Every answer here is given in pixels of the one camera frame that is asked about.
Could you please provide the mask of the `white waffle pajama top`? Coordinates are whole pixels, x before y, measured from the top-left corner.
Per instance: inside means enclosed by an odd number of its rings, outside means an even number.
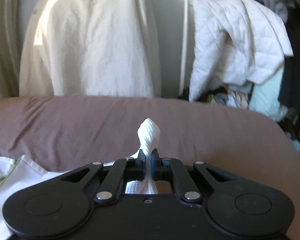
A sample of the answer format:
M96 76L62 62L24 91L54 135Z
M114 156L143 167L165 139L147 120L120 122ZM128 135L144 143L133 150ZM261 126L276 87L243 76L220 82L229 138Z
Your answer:
M157 194L157 185L150 175L150 155L159 146L160 128L148 118L140 125L138 137L140 150L146 156L146 177L141 182L129 182L125 193ZM9 239L11 237L2 215L2 207L7 198L24 188L62 174L63 172L49 172L45 170L25 155L18 160L0 157L0 239Z

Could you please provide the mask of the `white clothes rack pole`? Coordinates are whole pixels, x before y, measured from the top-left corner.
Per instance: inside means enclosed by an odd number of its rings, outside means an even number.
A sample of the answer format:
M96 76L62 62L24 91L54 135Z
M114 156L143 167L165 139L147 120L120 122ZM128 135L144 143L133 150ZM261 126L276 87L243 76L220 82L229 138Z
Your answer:
M183 38L182 38L182 48L181 48L179 96L183 94L183 90L185 88L188 34L189 34L189 0L184 0L184 19L183 19Z

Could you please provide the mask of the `mauve bed sheet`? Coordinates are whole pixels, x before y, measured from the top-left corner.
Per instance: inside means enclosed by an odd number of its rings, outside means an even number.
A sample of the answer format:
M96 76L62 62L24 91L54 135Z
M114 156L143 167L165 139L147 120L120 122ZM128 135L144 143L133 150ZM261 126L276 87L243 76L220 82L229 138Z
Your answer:
M300 239L300 154L277 123L243 109L183 100L65 96L0 99L0 156L26 155L52 172L135 153L145 119L160 128L158 151L201 160L274 187L295 205Z

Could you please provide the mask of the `mint green hanging garment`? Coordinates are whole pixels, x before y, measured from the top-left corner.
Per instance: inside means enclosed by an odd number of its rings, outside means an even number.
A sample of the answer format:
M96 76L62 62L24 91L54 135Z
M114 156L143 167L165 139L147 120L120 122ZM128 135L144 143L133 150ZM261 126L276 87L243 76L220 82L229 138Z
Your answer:
M284 72L284 64L261 85L254 85L251 94L249 110L261 113L275 122L280 122L288 113L288 108L278 100L281 82Z

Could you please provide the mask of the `beige curtain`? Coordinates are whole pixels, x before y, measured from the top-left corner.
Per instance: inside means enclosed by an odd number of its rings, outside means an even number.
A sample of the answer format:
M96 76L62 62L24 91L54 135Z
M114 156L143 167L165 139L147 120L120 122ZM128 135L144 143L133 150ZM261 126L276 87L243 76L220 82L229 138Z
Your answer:
M39 0L18 44L19 0L0 0L0 98L161 95L151 0Z

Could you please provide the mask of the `hanging white quilted jacket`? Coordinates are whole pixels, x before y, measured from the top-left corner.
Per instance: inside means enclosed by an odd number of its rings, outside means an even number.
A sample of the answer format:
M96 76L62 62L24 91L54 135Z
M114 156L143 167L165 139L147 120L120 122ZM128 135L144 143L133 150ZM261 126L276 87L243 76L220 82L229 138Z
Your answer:
M293 56L280 16L255 0L195 0L195 45L189 101L213 79L261 85Z

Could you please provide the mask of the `hanging black garment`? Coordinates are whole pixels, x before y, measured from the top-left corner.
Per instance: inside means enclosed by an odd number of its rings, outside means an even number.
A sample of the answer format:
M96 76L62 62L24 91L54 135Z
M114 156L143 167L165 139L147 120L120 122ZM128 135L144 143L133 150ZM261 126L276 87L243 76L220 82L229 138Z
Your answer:
M285 58L278 100L287 108L300 112L300 6L288 9L285 27L293 56Z

